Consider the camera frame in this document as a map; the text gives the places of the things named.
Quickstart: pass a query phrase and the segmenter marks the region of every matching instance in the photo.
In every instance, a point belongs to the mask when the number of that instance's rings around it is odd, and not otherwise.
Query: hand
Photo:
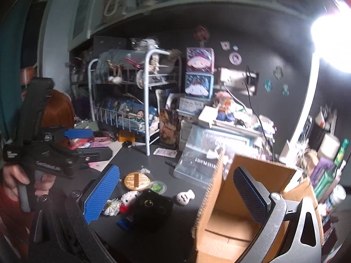
[[[18,182],[28,185],[29,178],[24,172],[22,167],[18,164],[5,164],[2,169],[2,186],[4,187],[5,193],[13,201],[18,201]],[[36,196],[48,194],[49,189],[53,186],[56,176],[45,174],[41,178],[41,181],[36,181],[34,187],[36,189]]]

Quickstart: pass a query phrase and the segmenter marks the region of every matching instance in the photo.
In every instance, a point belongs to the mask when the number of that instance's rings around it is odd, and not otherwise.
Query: red shirt
[[[20,202],[11,200],[0,183],[0,233],[24,261],[28,259],[29,232],[33,213],[23,212]]]

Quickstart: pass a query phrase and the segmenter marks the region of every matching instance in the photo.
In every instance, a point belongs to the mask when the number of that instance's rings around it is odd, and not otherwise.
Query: pink box
[[[212,48],[188,47],[186,49],[186,71],[191,73],[215,72],[215,53]]]

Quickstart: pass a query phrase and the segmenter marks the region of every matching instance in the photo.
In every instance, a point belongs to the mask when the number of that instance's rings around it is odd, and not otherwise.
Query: green bottle
[[[344,157],[344,154],[345,154],[345,151],[346,151],[348,145],[349,145],[349,140],[344,139],[343,144],[341,145],[339,152],[336,155],[335,160],[334,160],[334,164],[336,166],[339,166],[341,164],[341,161],[343,161],[343,157]]]
[[[315,197],[317,198],[317,200],[320,200],[323,197],[324,193],[327,191],[329,186],[333,183],[336,176],[336,171],[338,170],[338,167],[343,161],[343,157],[348,145],[349,145],[348,139],[344,139],[343,144],[341,145],[338,151],[338,154],[335,157],[333,168],[331,170],[327,170],[323,174],[317,186],[315,186]]]

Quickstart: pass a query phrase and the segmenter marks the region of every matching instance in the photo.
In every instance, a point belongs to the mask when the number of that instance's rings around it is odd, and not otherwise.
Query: black cable
[[[250,75],[250,68],[248,66],[246,66],[246,70],[245,70],[245,74],[246,74],[246,77],[248,79],[250,79],[251,75]],[[252,108],[252,105],[251,105],[251,99],[250,99],[250,92],[249,92],[249,88],[247,86],[247,82],[245,82],[245,86],[246,86],[246,90],[247,90],[247,95],[249,97],[249,104],[250,104],[250,108],[252,109],[252,112],[256,115],[260,125],[261,125],[261,130],[262,130],[262,133],[263,133],[263,136],[266,140],[266,143],[268,143],[268,145],[270,146],[271,150],[272,150],[272,161],[274,161],[275,159],[275,156],[274,156],[274,149],[273,149],[273,145],[268,141],[267,137],[266,137],[266,134],[264,133],[264,130],[263,130],[263,126],[262,126],[262,122],[259,118],[259,116],[256,114],[256,112],[254,111],[254,109]]]

